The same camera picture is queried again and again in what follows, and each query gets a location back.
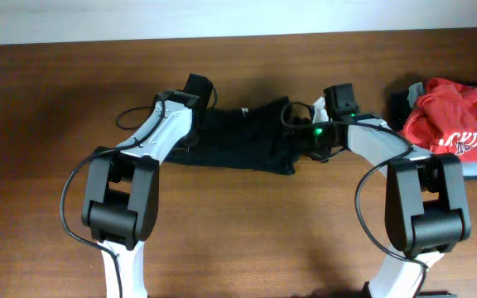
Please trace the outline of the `navy folded garment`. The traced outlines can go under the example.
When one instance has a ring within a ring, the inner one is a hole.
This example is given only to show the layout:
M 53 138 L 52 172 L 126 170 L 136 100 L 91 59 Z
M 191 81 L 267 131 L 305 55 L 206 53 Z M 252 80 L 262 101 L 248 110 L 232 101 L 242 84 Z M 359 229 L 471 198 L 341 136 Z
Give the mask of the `navy folded garment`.
M 412 112 L 408 101 L 409 91 L 392 93 L 386 101 L 385 119 L 388 126 L 394 131 L 401 131 Z M 466 180 L 477 180 L 477 162 L 463 163 L 463 176 Z

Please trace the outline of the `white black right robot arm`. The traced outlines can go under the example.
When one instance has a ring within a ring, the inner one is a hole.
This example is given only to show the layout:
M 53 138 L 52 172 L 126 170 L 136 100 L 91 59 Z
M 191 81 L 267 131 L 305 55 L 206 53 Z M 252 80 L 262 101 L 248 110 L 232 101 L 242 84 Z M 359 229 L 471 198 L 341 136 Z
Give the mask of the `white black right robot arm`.
M 307 155 L 327 162 L 337 148 L 363 157 L 372 166 L 356 187 L 354 207 L 362 229 L 386 257 L 378 273 L 364 283 L 362 295 L 426 296 L 422 287 L 430 268 L 472 232 L 460 159 L 413 145 L 376 113 L 361 113 L 352 84 L 324 89 L 305 108 L 308 118 L 296 118 L 291 105 L 286 105 L 281 122 L 299 137 Z M 361 208 L 364 184 L 378 172 L 386 178 L 388 247 L 373 236 Z

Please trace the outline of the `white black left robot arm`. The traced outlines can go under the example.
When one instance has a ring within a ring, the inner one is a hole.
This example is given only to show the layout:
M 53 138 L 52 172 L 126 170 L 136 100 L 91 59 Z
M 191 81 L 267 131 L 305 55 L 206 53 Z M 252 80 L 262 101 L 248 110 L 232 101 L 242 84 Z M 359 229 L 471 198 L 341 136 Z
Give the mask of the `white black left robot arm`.
M 81 220 L 104 260 L 109 297 L 146 297 L 143 249 L 159 207 L 159 168 L 177 144 L 200 139 L 212 82 L 190 74 L 183 89 L 155 95 L 146 121 L 89 163 Z

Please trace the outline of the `black Nike t-shirt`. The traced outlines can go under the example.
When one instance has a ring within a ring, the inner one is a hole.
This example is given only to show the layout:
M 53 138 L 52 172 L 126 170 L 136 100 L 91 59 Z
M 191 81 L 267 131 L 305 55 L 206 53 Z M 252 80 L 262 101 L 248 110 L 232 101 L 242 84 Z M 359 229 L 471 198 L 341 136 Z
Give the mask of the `black Nike t-shirt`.
M 212 108 L 200 140 L 192 147 L 175 147 L 166 161 L 293 175 L 301 153 L 282 127 L 281 111 L 288 103 L 283 97 L 253 109 Z

